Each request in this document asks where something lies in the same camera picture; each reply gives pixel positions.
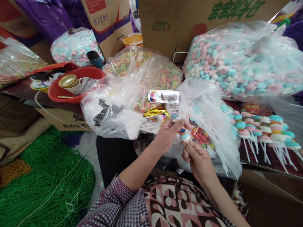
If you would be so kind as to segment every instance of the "plaid sleeve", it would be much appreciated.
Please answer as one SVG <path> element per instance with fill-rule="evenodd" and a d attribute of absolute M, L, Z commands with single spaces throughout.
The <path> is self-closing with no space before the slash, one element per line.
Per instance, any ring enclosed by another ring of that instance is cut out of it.
<path fill-rule="evenodd" d="M 78 226 L 113 226 L 122 208 L 133 196 L 134 192 L 115 176 Z"/>

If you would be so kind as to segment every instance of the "orange bucket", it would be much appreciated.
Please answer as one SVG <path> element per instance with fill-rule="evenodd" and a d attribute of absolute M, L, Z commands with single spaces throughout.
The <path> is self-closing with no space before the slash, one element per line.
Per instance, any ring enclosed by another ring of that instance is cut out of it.
<path fill-rule="evenodd" d="M 126 37 L 122 41 L 125 46 L 143 46 L 142 35 L 133 35 L 130 37 Z"/>

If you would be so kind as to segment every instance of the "red plastic basin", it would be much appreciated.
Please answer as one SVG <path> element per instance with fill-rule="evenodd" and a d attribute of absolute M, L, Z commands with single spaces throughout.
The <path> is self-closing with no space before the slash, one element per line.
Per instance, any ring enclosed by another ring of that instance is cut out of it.
<path fill-rule="evenodd" d="M 58 79 L 56 79 L 50 86 L 50 88 L 48 89 L 48 97 L 54 101 L 54 102 L 68 102 L 68 103 L 80 103 L 81 98 L 83 97 L 83 95 L 74 95 L 73 93 L 70 93 L 69 91 L 63 89 L 62 87 L 59 87 L 58 82 L 59 80 L 68 74 L 75 74 L 76 77 L 78 79 L 83 78 L 83 77 L 90 77 L 92 79 L 102 79 L 103 77 L 105 77 L 104 72 L 101 69 L 98 68 L 94 68 L 94 67 L 84 67 L 84 68 L 79 68 L 79 69 L 75 69 L 72 71 L 69 71 L 65 74 L 63 74 L 62 76 L 58 77 Z M 73 98 L 70 99 L 62 99 L 62 98 L 58 98 L 58 96 L 70 96 Z"/>

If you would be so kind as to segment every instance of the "wooden table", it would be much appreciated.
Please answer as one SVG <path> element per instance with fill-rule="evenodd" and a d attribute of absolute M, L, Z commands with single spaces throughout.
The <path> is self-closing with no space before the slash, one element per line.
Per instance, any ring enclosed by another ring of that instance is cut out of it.
<path fill-rule="evenodd" d="M 35 95 L 37 94 L 38 91 L 30 88 L 31 82 L 32 80 L 30 78 L 20 80 L 14 84 L 2 88 L 0 92 L 18 98 L 34 101 Z M 70 104 L 67 102 L 54 102 L 50 100 L 47 93 L 44 92 L 39 93 L 37 97 L 37 101 L 42 106 L 44 105 L 48 107 L 59 108 L 59 109 L 69 110 L 76 114 L 82 114 L 82 110 L 79 104 Z"/>
<path fill-rule="evenodd" d="M 18 81 L 17 83 L 11 84 L 7 87 L 4 87 L 3 89 L 0 90 L 1 93 L 8 94 L 11 96 L 19 97 L 19 98 L 24 98 L 27 100 L 32 100 L 34 101 L 34 97 L 37 93 L 36 90 L 33 90 L 30 88 L 30 83 L 31 79 L 27 78 L 21 81 Z M 51 101 L 47 94 L 44 92 L 40 92 L 37 98 L 38 102 L 41 105 L 48 106 L 48 107 L 53 107 L 53 108 L 59 108 L 59 109 L 65 109 L 69 110 L 71 112 L 77 113 L 77 114 L 82 114 L 82 110 L 79 104 L 70 104 L 66 102 L 53 102 Z M 231 101 L 226 101 L 226 104 L 231 106 L 234 110 L 238 110 L 241 112 L 241 103 L 240 102 L 231 102 Z M 261 115 L 271 115 L 272 112 L 269 109 L 264 110 Z M 292 162 L 296 165 L 298 168 L 298 171 L 296 171 L 290 164 L 286 165 L 286 169 L 288 170 L 288 174 L 285 172 L 283 166 L 281 165 L 279 159 L 277 158 L 275 152 L 272 150 L 272 148 L 267 147 L 267 155 L 271 161 L 271 165 L 268 163 L 264 162 L 264 153 L 259 145 L 259 154 L 257 155 L 258 163 L 255 160 L 255 157 L 253 155 L 252 150 L 247 144 L 248 148 L 248 153 L 250 157 L 250 162 L 248 162 L 248 158 L 246 155 L 246 149 L 244 146 L 243 140 L 241 141 L 241 146 L 239 148 L 239 153 L 240 153 L 240 159 L 241 162 L 245 163 L 243 165 L 244 168 L 256 168 L 258 170 L 263 170 L 263 171 L 272 171 L 276 172 L 279 174 L 283 174 L 286 176 L 291 176 L 295 178 L 301 178 L 303 179 L 303 165 L 302 162 L 299 160 L 299 158 L 294 154 L 293 151 L 289 151 L 290 158 Z"/>

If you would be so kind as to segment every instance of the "can lid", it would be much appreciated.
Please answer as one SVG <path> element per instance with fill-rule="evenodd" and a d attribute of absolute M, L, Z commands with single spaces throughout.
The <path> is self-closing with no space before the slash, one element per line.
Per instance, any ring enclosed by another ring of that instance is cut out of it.
<path fill-rule="evenodd" d="M 89 60 L 96 60 L 100 57 L 99 54 L 94 50 L 87 52 L 86 56 Z"/>

